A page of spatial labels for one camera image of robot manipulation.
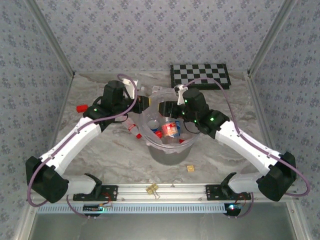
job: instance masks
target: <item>metal frame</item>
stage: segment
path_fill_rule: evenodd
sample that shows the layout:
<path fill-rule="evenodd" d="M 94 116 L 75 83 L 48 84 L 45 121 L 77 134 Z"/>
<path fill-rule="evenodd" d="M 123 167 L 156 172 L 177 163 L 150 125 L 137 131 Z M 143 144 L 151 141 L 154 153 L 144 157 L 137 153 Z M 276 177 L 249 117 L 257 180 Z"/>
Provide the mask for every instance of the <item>metal frame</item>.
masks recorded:
<path fill-rule="evenodd" d="M 285 24 L 292 8 L 296 5 L 297 2 L 298 0 L 284 0 L 282 6 L 278 11 L 278 14 L 274 18 L 274 21 L 269 28 L 268 33 L 264 37 L 264 40 L 248 69 L 250 77 L 253 77 L 256 74 L 259 66 L 264 61 L 269 49 L 274 43 L 278 33 Z"/>
<path fill-rule="evenodd" d="M 205 186 L 209 183 L 163 183 L 158 184 L 158 190 L 156 193 L 160 198 L 155 198 L 154 195 L 149 195 L 146 192 L 146 188 L 150 185 L 147 183 L 131 183 L 131 184 L 118 184 L 118 197 L 115 204 L 118 207 L 121 206 L 171 206 L 176 204 L 177 206 L 211 206 L 223 203 L 230 203 L 230 201 L 207 201 Z M 32 199 L 35 203 L 43 202 L 43 198 L 36 193 L 32 193 Z M 254 197 L 255 203 L 273 203 L 267 199 L 261 193 L 256 193 Z M 282 203 L 286 203 L 288 213 L 297 240 L 312 240 L 310 231 L 308 229 L 304 214 L 299 203 L 298 198 L 292 198 L 290 196 L 283 196 L 280 200 Z M 82 206 L 83 204 L 98 204 L 100 202 L 84 202 L 73 201 L 70 203 L 75 206 Z M 65 198 L 61 199 L 53 206 L 65 206 Z M 30 205 L 26 205 L 23 209 L 22 216 L 18 222 L 17 229 L 14 235 L 14 240 L 27 240 L 31 234 L 33 221 L 35 219 L 38 208 L 34 208 Z"/>
<path fill-rule="evenodd" d="M 58 132 L 59 132 L 59 129 L 60 129 L 60 126 L 61 126 L 61 121 L 62 121 L 62 118 L 64 116 L 65 108 L 66 108 L 66 105 L 67 105 L 67 101 L 68 101 L 68 97 L 69 97 L 69 93 L 70 93 L 70 89 L 71 89 L 73 81 L 74 81 L 74 77 L 71 78 L 71 80 L 70 80 L 70 82 L 68 84 L 68 87 L 67 87 L 67 89 L 65 91 L 65 95 L 64 95 L 64 98 L 63 98 L 61 110 L 60 110 L 60 113 L 59 113 L 59 116 L 58 116 L 58 119 L 57 119 L 57 124 L 55 125 L 54 131 L 53 131 L 53 136 L 52 136 L 50 144 L 49 144 L 49 149 L 51 149 L 51 148 L 53 148 L 55 146 L 55 143 L 56 143 L 56 140 L 57 140 L 57 136 L 58 136 Z"/>
<path fill-rule="evenodd" d="M 244 72 L 243 75 L 247 83 L 249 94 L 251 96 L 251 100 L 253 103 L 253 107 L 255 110 L 256 118 L 258 120 L 258 124 L 259 124 L 259 128 L 261 131 L 264 144 L 271 149 L 275 149 L 275 142 L 271 136 L 269 124 L 268 124 L 268 121 L 264 112 L 264 108 L 262 106 L 262 103 L 259 97 L 259 93 L 255 84 L 255 81 L 253 81 L 253 79 L 249 76 L 247 72 Z"/>
<path fill-rule="evenodd" d="M 25 4 L 29 8 L 32 16 L 34 17 L 34 20 L 40 27 L 43 35 L 45 36 L 46 40 L 48 41 L 49 45 L 51 46 L 54 54 L 56 55 L 58 61 L 61 63 L 61 66 L 63 67 L 64 71 L 69 77 L 72 77 L 74 75 L 73 70 L 71 68 L 71 65 L 60 47 L 54 33 L 52 32 L 51 28 L 49 27 L 43 13 L 41 12 L 38 4 L 35 0 L 24 0 Z"/>

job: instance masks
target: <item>gold binder clip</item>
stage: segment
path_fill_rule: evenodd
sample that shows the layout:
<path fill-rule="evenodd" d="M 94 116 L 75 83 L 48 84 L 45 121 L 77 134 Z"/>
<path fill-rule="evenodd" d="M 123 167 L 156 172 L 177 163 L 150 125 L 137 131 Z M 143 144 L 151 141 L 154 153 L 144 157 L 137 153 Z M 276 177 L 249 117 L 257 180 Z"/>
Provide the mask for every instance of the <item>gold binder clip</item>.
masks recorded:
<path fill-rule="evenodd" d="M 154 197 L 155 197 L 155 199 L 159 199 L 160 196 L 159 196 L 158 193 L 157 193 L 157 190 L 158 190 L 158 189 L 159 189 L 158 185 L 155 184 L 155 183 L 153 183 L 153 184 L 151 184 L 150 186 L 148 186 L 145 190 L 146 190 L 146 192 L 147 192 L 149 195 L 153 194 Z"/>

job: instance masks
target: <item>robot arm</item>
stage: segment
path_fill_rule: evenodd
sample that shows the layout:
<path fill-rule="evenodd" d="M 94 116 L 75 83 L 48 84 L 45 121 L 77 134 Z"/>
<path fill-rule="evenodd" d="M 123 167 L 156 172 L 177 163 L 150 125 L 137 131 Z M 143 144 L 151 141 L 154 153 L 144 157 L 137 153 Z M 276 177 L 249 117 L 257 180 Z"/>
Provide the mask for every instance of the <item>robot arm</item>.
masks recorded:
<path fill-rule="evenodd" d="M 52 149 L 40 158 L 30 157 L 26 163 L 26 179 L 32 189 L 55 203 L 65 194 L 85 194 L 98 196 L 102 182 L 91 174 L 66 176 L 64 172 L 74 157 L 95 137 L 101 134 L 108 125 L 115 121 L 111 116 L 124 112 L 135 98 L 135 88 L 131 81 L 109 81 L 104 87 L 103 96 L 98 97 L 92 106 L 83 113 L 77 125 Z M 132 111 L 141 113 L 148 107 L 148 99 L 139 97 Z"/>
<path fill-rule="evenodd" d="M 296 180 L 297 174 L 292 169 L 270 157 L 279 156 L 281 160 L 296 167 L 292 154 L 280 154 L 240 129 L 238 133 L 235 123 L 229 117 L 220 111 L 209 109 L 204 95 L 196 88 L 186 90 L 185 87 L 180 87 L 177 106 L 171 109 L 173 113 L 181 112 L 186 122 L 194 122 L 201 133 L 228 145 L 257 168 L 258 173 L 231 173 L 223 181 L 227 183 L 227 186 L 222 186 L 228 188 L 225 189 L 226 193 L 261 192 L 267 198 L 279 201 Z"/>

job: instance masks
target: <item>metal base bar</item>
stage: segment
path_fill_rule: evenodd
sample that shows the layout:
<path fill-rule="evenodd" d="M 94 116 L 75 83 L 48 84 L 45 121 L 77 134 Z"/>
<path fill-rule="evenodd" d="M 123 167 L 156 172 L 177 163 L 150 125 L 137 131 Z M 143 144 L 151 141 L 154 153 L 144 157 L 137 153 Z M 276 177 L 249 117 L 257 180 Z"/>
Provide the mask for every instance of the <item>metal base bar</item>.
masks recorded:
<path fill-rule="evenodd" d="M 212 214 L 226 213 L 224 203 L 114 203 L 103 211 L 85 211 L 84 204 L 72 204 L 86 214 Z M 38 208 L 37 214 L 72 214 L 67 204 L 49 204 Z"/>
<path fill-rule="evenodd" d="M 131 184 L 117 184 L 118 195 L 117 200 L 114 203 L 119 204 L 194 204 L 210 202 L 207 201 L 206 185 L 212 183 L 161 183 L 158 185 L 157 198 L 154 195 L 149 195 L 146 188 L 149 187 L 150 183 L 131 183 Z M 290 193 L 294 193 L 294 188 L 290 188 Z M 32 193 L 33 202 L 36 204 L 42 203 L 44 199 L 37 193 Z M 298 198 L 292 198 L 290 196 L 284 195 L 280 202 L 292 202 L 297 201 Z M 272 203 L 270 199 L 266 198 L 262 193 L 254 194 L 254 201 L 257 203 Z M 79 203 L 79 201 L 70 201 L 71 203 Z M 234 200 L 215 200 L 214 203 L 233 203 Z M 58 204 L 65 204 L 66 199 L 62 198 L 57 202 Z M 100 204 L 101 201 L 81 201 L 84 204 Z"/>

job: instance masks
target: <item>plastic bottle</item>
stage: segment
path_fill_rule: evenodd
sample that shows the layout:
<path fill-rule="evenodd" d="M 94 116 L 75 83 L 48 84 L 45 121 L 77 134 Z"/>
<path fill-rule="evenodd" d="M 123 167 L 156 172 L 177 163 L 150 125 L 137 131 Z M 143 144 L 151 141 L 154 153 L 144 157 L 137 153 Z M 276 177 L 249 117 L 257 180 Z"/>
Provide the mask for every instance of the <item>plastic bottle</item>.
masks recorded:
<path fill-rule="evenodd" d="M 154 94 L 156 92 L 159 92 L 163 88 L 164 88 L 163 86 L 153 86 L 152 93 Z"/>
<path fill-rule="evenodd" d="M 188 133 L 181 133 L 179 137 L 179 143 L 183 143 L 185 140 L 191 139 L 192 136 Z"/>
<path fill-rule="evenodd" d="M 137 139 L 140 139 L 142 138 L 142 135 L 140 134 L 135 122 L 132 120 L 131 117 L 128 117 L 127 116 L 120 116 L 120 117 L 117 117 L 116 118 L 117 121 L 124 121 L 122 122 L 122 125 L 129 130 L 129 132 L 131 132 L 133 135 L 135 135 L 135 137 Z"/>
<path fill-rule="evenodd" d="M 146 96 L 146 97 L 149 97 L 152 95 L 152 89 L 153 89 L 153 86 L 147 86 L 147 85 L 142 85 L 140 87 L 140 93 L 138 93 L 139 96 Z"/>
<path fill-rule="evenodd" d="M 162 138 L 162 131 L 156 131 L 155 133 L 154 133 L 158 138 Z"/>
<path fill-rule="evenodd" d="M 162 129 L 162 141 L 164 144 L 178 144 L 179 143 L 179 132 L 177 124 L 174 119 L 170 117 L 164 117 L 164 124 Z"/>

